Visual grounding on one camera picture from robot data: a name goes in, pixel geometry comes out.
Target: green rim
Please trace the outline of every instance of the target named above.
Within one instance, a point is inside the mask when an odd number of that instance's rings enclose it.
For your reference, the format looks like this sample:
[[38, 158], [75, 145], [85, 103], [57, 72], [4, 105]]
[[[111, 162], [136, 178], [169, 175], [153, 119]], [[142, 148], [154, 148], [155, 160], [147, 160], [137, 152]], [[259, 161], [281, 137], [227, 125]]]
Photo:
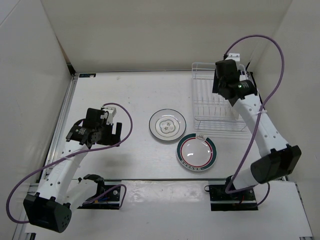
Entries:
[[207, 170], [208, 168], [210, 168], [216, 161], [216, 158], [217, 158], [217, 149], [216, 149], [216, 146], [215, 144], [211, 141], [210, 138], [206, 138], [205, 141], [210, 145], [210, 147], [212, 148], [212, 158], [211, 160], [205, 165], [205, 166], [202, 166], [202, 167], [194, 167], [194, 166], [191, 166], [189, 163], [185, 162], [184, 159], [182, 158], [181, 156], [181, 147], [182, 145], [184, 144], [185, 141], [187, 141], [188, 139], [190, 138], [196, 138], [197, 135], [195, 133], [191, 133], [191, 134], [188, 134], [186, 136], [184, 136], [178, 143], [178, 146], [176, 148], [176, 154], [177, 154], [177, 157], [179, 159], [179, 161], [182, 163], [182, 165], [190, 170], [193, 170], [193, 171], [204, 171], [204, 170]]

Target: white wall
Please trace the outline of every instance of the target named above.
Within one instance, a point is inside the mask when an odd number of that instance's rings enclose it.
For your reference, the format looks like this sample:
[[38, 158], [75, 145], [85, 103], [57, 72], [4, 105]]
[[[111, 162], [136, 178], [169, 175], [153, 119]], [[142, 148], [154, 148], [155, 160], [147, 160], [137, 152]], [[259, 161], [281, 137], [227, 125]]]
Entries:
[[[320, 1], [293, 0], [274, 35], [285, 56], [285, 74], [278, 92], [266, 109], [291, 145], [299, 145], [302, 156], [291, 178], [297, 181], [307, 217], [316, 239], [320, 239]], [[280, 56], [273, 45], [254, 71], [262, 98], [275, 87]]]
[[[0, 239], [16, 224], [5, 204], [13, 186], [40, 167], [48, 151], [70, 74], [40, 0], [0, 4]], [[28, 184], [10, 209], [19, 218]]]
[[[242, 36], [272, 35], [291, 1], [42, 0], [57, 38], [80, 72], [190, 69], [193, 62], [221, 60]], [[247, 63], [260, 42], [250, 39], [234, 51]]]

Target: wire dish rack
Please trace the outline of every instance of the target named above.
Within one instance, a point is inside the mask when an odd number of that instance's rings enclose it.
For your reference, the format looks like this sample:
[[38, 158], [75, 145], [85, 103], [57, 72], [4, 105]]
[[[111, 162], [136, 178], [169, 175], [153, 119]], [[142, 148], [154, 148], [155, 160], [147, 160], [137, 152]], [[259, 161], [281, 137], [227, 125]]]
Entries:
[[[192, 64], [194, 129], [207, 134], [248, 134], [246, 123], [231, 107], [229, 101], [217, 93], [212, 93], [215, 68], [214, 63]], [[240, 80], [251, 79], [245, 66], [240, 64], [239, 69]]]

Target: white plate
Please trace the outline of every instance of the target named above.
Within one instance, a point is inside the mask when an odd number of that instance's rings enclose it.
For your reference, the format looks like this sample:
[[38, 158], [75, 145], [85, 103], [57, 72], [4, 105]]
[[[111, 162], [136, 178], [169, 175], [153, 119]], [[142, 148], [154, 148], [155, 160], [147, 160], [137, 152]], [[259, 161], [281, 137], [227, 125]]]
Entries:
[[162, 141], [179, 139], [186, 131], [186, 120], [178, 111], [162, 109], [152, 115], [149, 129], [152, 135]]
[[192, 133], [179, 141], [176, 155], [185, 168], [200, 172], [213, 166], [217, 150], [210, 138]]

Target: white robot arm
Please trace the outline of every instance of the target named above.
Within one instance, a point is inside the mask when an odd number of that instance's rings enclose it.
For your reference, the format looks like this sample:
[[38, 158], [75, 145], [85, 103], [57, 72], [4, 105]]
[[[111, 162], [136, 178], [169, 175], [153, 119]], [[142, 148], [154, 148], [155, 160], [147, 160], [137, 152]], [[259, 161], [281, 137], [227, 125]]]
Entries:
[[[88, 150], [94, 144], [115, 145], [120, 142], [122, 124], [113, 130], [115, 107], [89, 108], [85, 119], [76, 122], [66, 137], [61, 157]], [[62, 233], [68, 226], [72, 213], [91, 197], [102, 194], [103, 178], [88, 174], [77, 186], [68, 191], [69, 185], [87, 152], [77, 154], [54, 166], [46, 181], [35, 195], [28, 194], [23, 206], [29, 222], [42, 228]]]
[[[242, 116], [252, 134], [261, 109], [256, 87], [249, 80], [240, 80], [235, 60], [228, 59], [215, 63], [213, 93], [218, 93]], [[294, 170], [301, 150], [290, 146], [280, 135], [265, 110], [261, 111], [255, 135], [261, 159], [251, 164], [235, 176], [230, 190], [242, 190], [287, 176]], [[226, 179], [226, 186], [232, 176]]]

